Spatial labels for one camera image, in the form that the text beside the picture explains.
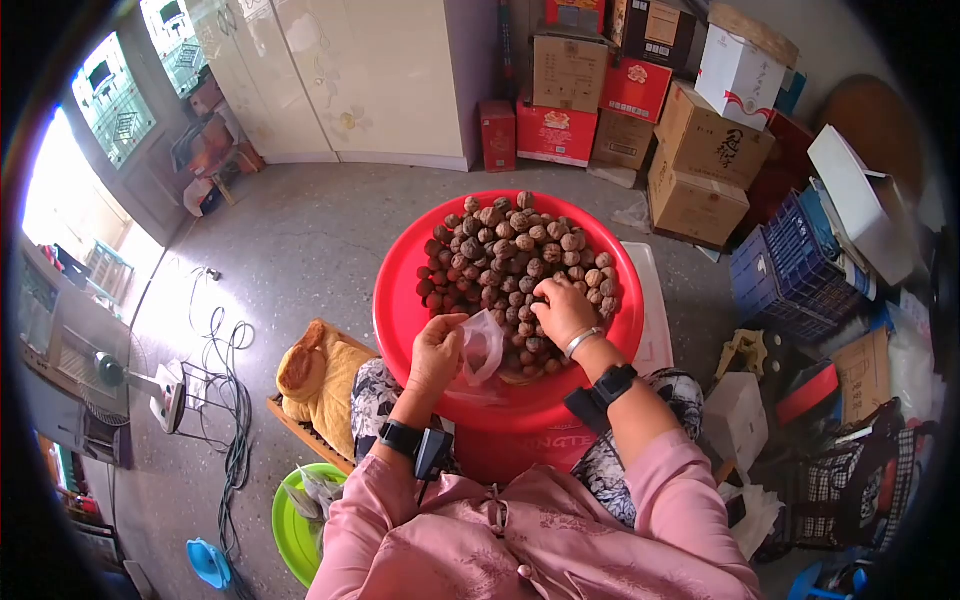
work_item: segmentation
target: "black wristband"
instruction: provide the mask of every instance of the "black wristband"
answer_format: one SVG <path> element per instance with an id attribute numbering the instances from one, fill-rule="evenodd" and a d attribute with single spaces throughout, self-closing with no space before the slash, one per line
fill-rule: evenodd
<path id="1" fill-rule="evenodd" d="M 417 457 L 417 447 L 423 439 L 423 432 L 390 419 L 380 427 L 380 443 L 396 450 L 410 460 Z"/>

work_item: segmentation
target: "blue object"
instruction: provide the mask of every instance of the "blue object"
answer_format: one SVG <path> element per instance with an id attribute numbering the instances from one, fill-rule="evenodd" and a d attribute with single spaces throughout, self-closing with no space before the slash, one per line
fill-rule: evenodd
<path id="1" fill-rule="evenodd" d="M 812 186 L 804 194 L 819 206 L 820 196 Z M 795 192 L 790 192 L 770 219 L 763 237 L 785 299 L 835 323 L 842 323 L 862 306 L 863 294 L 847 283 L 847 274 L 828 259 Z"/>
<path id="2" fill-rule="evenodd" d="M 230 567 L 220 548 L 196 538 L 186 543 L 186 556 L 197 575 L 215 589 L 230 587 Z"/>
<path id="3" fill-rule="evenodd" d="M 783 296 L 763 230 L 763 226 L 756 226 L 731 259 L 730 276 L 740 322 L 775 329 L 800 343 L 820 341 L 836 329 L 837 323 Z"/>

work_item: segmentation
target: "pink jacket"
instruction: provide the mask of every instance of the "pink jacket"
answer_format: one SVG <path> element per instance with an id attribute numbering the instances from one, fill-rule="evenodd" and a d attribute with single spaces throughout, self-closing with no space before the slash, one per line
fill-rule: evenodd
<path id="1" fill-rule="evenodd" d="M 326 598 L 758 598 L 709 463 L 681 430 L 629 466 L 636 530 L 583 485 L 536 467 L 500 493 L 430 484 L 375 456 L 349 477 L 307 600 Z"/>

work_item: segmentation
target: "red box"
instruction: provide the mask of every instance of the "red box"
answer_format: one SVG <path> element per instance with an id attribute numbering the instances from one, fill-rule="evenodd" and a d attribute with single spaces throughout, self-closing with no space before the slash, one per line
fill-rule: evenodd
<path id="1" fill-rule="evenodd" d="M 516 116 L 506 100 L 479 104 L 483 164 L 487 173 L 516 170 Z"/>
<path id="2" fill-rule="evenodd" d="M 603 34 L 606 0 L 546 0 L 547 25 L 563 23 L 570 27 Z"/>
<path id="3" fill-rule="evenodd" d="M 527 107 L 516 101 L 516 155 L 587 167 L 597 115 L 578 110 Z"/>
<path id="4" fill-rule="evenodd" d="M 672 75 L 673 69 L 643 60 L 624 57 L 617 67 L 611 60 L 600 108 L 657 123 Z"/>

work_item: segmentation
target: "red gift box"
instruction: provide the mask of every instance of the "red gift box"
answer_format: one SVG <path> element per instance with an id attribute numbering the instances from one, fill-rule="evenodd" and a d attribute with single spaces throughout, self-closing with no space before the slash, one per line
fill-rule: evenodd
<path id="1" fill-rule="evenodd" d="M 506 100 L 481 102 L 480 133 L 483 163 L 488 173 L 516 170 L 516 117 Z"/>
<path id="2" fill-rule="evenodd" d="M 527 107 L 516 101 L 516 155 L 587 167 L 597 115 L 578 110 Z"/>
<path id="3" fill-rule="evenodd" d="M 673 69 L 643 60 L 624 57 L 616 67 L 611 61 L 600 108 L 657 123 L 672 75 Z"/>

